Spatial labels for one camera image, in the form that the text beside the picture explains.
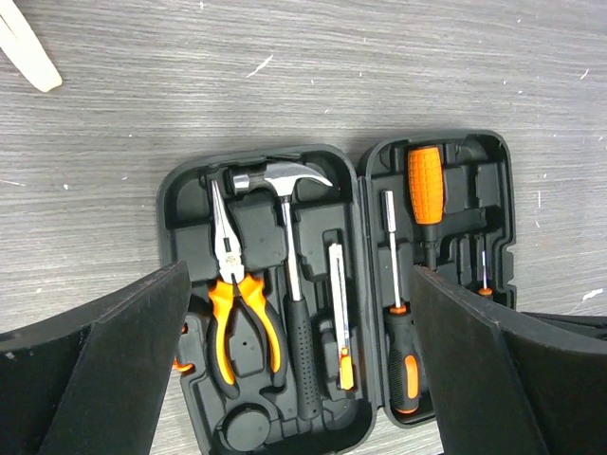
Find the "black orange grip screwdriver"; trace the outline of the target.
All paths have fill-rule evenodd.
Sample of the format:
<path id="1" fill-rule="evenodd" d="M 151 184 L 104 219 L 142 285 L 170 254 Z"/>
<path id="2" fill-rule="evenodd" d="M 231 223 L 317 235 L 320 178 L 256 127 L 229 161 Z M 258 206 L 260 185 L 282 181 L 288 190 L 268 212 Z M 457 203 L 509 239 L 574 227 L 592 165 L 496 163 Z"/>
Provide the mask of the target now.
<path id="1" fill-rule="evenodd" d="M 389 392 L 392 408 L 413 414 L 420 399 L 420 358 L 414 346 L 414 325 L 410 306 L 401 297 L 396 245 L 395 201 L 392 191 L 384 191 L 384 208 L 393 276 L 394 304 L 384 320 L 389 336 Z"/>

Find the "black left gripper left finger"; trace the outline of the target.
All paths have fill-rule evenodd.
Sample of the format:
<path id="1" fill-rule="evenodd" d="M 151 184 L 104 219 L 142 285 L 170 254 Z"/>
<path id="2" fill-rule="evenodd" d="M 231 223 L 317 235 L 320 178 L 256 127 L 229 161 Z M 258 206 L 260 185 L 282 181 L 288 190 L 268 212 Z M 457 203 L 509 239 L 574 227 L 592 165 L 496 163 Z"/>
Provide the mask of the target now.
<path id="1" fill-rule="evenodd" d="M 149 453 L 190 295 L 172 263 L 2 334 L 2 453 Z"/>

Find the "orange black needle nose pliers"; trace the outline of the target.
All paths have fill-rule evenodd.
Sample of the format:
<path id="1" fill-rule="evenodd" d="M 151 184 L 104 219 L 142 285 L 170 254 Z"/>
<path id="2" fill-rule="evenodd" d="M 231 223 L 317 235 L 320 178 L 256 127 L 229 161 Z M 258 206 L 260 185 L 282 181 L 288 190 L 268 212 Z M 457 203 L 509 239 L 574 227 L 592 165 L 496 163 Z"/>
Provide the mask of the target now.
<path id="1" fill-rule="evenodd" d="M 212 320 L 208 332 L 208 352 L 213 378 L 219 389 L 229 398 L 236 399 L 239 387 L 232 368 L 228 329 L 230 314 L 240 300 L 263 327 L 262 336 L 269 347 L 269 369 L 272 384 L 285 384 L 287 343 L 284 325 L 276 310 L 267 303 L 265 281 L 245 269 L 239 237 L 228 216 L 228 210 L 219 183 L 210 181 L 212 194 L 213 251 L 219 276 L 209 291 L 212 303 Z"/>

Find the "small orange black precision screwdriver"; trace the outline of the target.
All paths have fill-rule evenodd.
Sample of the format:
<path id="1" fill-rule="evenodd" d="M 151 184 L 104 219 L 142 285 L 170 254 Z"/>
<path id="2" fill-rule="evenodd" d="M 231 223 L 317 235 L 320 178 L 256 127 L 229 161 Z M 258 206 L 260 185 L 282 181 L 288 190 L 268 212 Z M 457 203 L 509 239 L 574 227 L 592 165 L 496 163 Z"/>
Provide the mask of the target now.
<path id="1" fill-rule="evenodd" d="M 487 276 L 487 253 L 484 248 L 481 251 L 481 272 L 482 272 L 482 280 L 481 280 L 481 287 L 480 287 L 478 293 L 483 297 L 490 298 L 493 295 L 493 290 L 489 286 L 489 280 L 488 280 L 488 276 Z"/>

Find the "orange handle black shaft screwdriver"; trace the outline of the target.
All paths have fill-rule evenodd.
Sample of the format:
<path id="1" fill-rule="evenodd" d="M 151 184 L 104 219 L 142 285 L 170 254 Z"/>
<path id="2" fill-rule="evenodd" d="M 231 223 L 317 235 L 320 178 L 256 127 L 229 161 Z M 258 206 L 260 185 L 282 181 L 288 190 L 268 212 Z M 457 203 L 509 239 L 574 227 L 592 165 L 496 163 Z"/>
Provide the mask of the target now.
<path id="1" fill-rule="evenodd" d="M 423 231 L 426 264 L 435 271 L 437 226 L 444 213 L 443 170 L 438 147 L 426 146 L 410 151 L 408 176 L 414 219 Z"/>

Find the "black plastic tool case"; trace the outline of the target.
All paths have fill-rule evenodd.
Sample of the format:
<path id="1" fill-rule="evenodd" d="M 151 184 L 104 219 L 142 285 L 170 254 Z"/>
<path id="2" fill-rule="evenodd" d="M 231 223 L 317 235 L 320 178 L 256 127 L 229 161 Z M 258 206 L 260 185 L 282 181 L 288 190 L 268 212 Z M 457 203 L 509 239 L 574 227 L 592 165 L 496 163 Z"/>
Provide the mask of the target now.
<path id="1" fill-rule="evenodd" d="M 182 164 L 159 187 L 160 259 L 192 294 L 174 366 L 204 454 L 343 454 L 384 412 L 435 412 L 412 315 L 426 266 L 506 307 L 510 153 L 490 130 L 301 145 Z"/>

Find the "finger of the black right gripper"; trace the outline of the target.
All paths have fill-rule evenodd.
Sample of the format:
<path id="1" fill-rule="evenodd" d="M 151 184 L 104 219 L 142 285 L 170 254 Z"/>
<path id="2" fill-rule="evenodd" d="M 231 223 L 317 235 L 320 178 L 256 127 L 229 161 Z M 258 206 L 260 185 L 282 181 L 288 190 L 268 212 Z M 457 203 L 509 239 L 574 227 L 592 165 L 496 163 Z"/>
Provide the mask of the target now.
<path id="1" fill-rule="evenodd" d="M 605 316 L 567 316 L 523 312 L 533 322 L 521 328 L 519 337 L 526 339 L 568 339 L 572 336 L 606 338 Z"/>

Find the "black handle claw hammer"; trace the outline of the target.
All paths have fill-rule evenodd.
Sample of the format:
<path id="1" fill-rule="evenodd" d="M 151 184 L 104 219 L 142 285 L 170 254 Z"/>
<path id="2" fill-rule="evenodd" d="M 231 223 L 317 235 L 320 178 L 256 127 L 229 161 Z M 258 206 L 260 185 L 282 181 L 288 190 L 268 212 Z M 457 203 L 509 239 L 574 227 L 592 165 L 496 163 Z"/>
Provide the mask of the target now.
<path id="1" fill-rule="evenodd" d="M 298 270 L 291 210 L 291 199 L 295 187 L 299 181 L 305 179 L 326 187 L 332 185 L 316 170 L 301 163 L 288 161 L 270 162 L 263 167 L 238 169 L 231 173 L 235 192 L 249 192 L 260 188 L 269 189 L 280 202 L 286 241 L 285 273 L 289 290 L 285 303 L 285 316 L 296 384 L 298 415 L 301 419 L 310 421 L 320 414 L 322 404 L 317 381 L 310 315 Z"/>

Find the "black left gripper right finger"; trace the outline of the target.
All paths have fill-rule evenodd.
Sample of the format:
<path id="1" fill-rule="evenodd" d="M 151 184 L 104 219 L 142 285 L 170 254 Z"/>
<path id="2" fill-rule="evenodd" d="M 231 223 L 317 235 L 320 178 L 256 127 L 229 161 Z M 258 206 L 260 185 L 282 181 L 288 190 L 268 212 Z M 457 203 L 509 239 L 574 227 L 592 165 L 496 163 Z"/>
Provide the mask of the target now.
<path id="1" fill-rule="evenodd" d="M 414 325 L 448 454 L 602 454 L 606 338 L 526 339 L 533 322 L 418 266 Z"/>

